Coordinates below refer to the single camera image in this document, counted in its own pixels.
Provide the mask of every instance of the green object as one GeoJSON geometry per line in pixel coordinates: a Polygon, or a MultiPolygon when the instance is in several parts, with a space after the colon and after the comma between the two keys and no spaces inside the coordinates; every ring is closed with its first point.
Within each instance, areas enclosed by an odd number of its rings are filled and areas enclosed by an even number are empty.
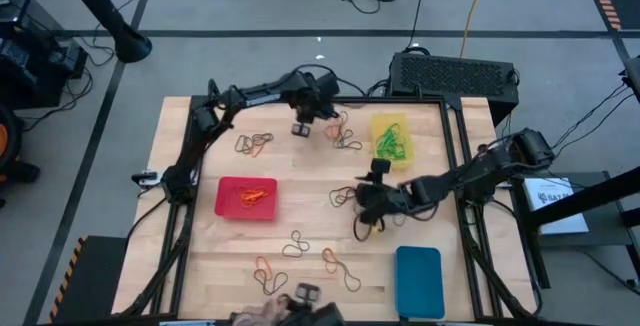
{"type": "Polygon", "coordinates": [[[406,160],[405,143],[400,135],[400,125],[394,123],[376,140],[376,155],[392,161],[406,160]]]}

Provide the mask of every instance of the concrete floor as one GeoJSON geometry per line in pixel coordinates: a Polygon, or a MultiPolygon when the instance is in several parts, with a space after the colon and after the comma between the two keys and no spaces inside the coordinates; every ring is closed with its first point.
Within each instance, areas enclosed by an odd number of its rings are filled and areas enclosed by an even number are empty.
{"type": "MultiPolygon", "coordinates": [[[[67,29],[91,30],[97,24],[79,0],[37,1],[67,29]]],[[[120,5],[127,0],[113,1],[120,5]]],[[[361,1],[362,7],[371,6],[361,1]]],[[[418,29],[434,34],[462,30],[471,1],[423,0],[418,29]]],[[[123,9],[127,20],[137,3],[123,9]]],[[[116,92],[115,99],[69,236],[61,245],[40,321],[46,320],[77,238],[124,236],[131,226],[137,188],[129,176],[147,164],[163,97],[203,94],[211,77],[219,86],[252,86],[308,62],[330,66],[341,77],[369,87],[386,76],[393,52],[408,40],[362,36],[366,30],[410,30],[416,3],[397,0],[383,4],[376,15],[363,15],[341,0],[149,0],[141,30],[303,30],[305,36],[169,34],[152,38],[153,52],[142,62],[89,67],[95,79],[92,93],[73,111],[52,116],[25,136],[24,158],[41,166],[41,179],[3,193],[8,204],[0,210],[0,324],[18,325],[25,319],[108,89],[116,92]],[[323,30],[352,29],[361,30],[359,36],[356,32],[353,37],[317,38],[326,34],[323,30]],[[318,55],[324,59],[316,60],[318,55]],[[121,80],[115,82],[120,71],[121,80]]],[[[471,29],[531,31],[520,36],[504,33],[505,38],[472,37],[467,43],[467,57],[509,61],[520,70],[520,105],[513,115],[513,129],[528,126],[555,140],[620,84],[617,73],[623,66],[610,39],[561,38],[555,32],[606,31],[593,0],[480,0],[471,29]]],[[[109,39],[98,42],[108,44],[109,39]]],[[[461,45],[457,37],[419,37],[414,42],[441,56],[457,56],[461,45]]],[[[625,39],[624,45],[630,55],[640,53],[640,40],[625,39]]],[[[97,59],[104,57],[100,51],[91,52],[97,59]]],[[[72,87],[81,87],[81,82],[72,87]]],[[[597,113],[584,130],[604,114],[597,113]]],[[[592,136],[565,150],[553,170],[609,170],[615,175],[638,165],[639,134],[632,128],[638,117],[638,105],[629,100],[592,136]]],[[[625,207],[634,204],[625,202],[625,207]]],[[[624,278],[633,276],[622,249],[594,250],[594,254],[624,278]]],[[[590,324],[637,323],[637,296],[584,256],[548,251],[544,257],[552,283],[543,291],[544,317],[590,324]]]]}

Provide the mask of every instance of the hand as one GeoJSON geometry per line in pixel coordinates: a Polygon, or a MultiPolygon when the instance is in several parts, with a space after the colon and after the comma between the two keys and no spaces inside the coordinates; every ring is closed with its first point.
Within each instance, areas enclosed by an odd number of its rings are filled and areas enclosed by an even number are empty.
{"type": "Polygon", "coordinates": [[[233,326],[274,326],[287,313],[288,298],[278,296],[264,306],[247,306],[233,321],[233,326]]]}

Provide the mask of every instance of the blue tray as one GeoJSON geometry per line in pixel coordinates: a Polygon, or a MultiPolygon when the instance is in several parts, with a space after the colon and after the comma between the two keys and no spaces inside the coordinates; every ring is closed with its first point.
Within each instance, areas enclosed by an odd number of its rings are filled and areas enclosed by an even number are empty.
{"type": "Polygon", "coordinates": [[[442,258],[428,247],[396,249],[396,310],[408,318],[444,318],[442,258]]]}

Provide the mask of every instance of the red object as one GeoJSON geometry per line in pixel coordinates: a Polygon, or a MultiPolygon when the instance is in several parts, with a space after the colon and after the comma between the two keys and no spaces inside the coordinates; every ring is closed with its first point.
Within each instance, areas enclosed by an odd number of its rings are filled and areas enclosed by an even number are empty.
{"type": "Polygon", "coordinates": [[[222,177],[218,183],[216,215],[228,219],[273,220],[276,213],[278,181],[256,177],[222,177]],[[247,207],[242,195],[247,190],[265,190],[267,195],[247,207]]]}

